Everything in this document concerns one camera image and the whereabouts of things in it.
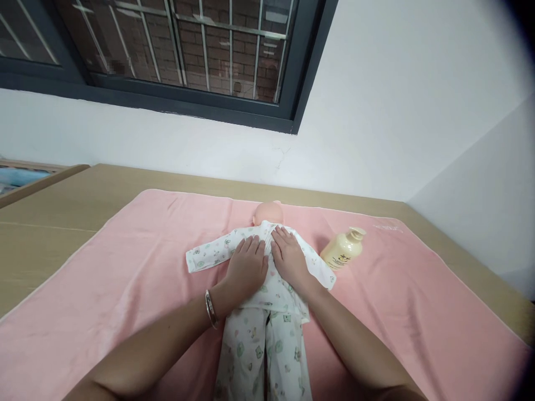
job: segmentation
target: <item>window frame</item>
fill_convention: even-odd
[[[0,57],[0,87],[195,116],[296,135],[338,0],[294,3],[295,22],[278,104],[90,72],[55,5],[23,3],[59,65]]]

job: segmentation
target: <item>baby doll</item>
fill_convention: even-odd
[[[205,270],[229,260],[243,238],[258,235],[269,256],[264,285],[226,319],[214,397],[263,400],[266,352],[271,398],[312,399],[301,326],[310,321],[308,306],[280,277],[271,254],[271,232],[284,224],[280,203],[261,203],[253,224],[186,253],[190,273]],[[334,273],[295,230],[286,229],[300,244],[310,273],[330,290]]]

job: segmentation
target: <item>hand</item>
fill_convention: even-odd
[[[271,243],[275,267],[284,280],[298,289],[312,277],[308,271],[303,251],[295,236],[290,234],[286,228],[277,226],[271,235],[275,240]]]
[[[239,301],[236,306],[250,298],[266,280],[266,243],[258,240],[258,236],[242,239],[230,258],[223,282],[228,286],[229,295],[236,296]]]

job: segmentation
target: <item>pant leg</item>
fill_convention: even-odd
[[[264,400],[264,309],[236,309],[225,322],[215,400]]]
[[[266,352],[268,399],[312,400],[300,316],[271,312]]]

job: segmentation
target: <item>yellow bottle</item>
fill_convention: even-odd
[[[366,231],[350,227],[347,233],[338,234],[322,250],[320,257],[332,270],[339,270],[362,252],[362,239]]]

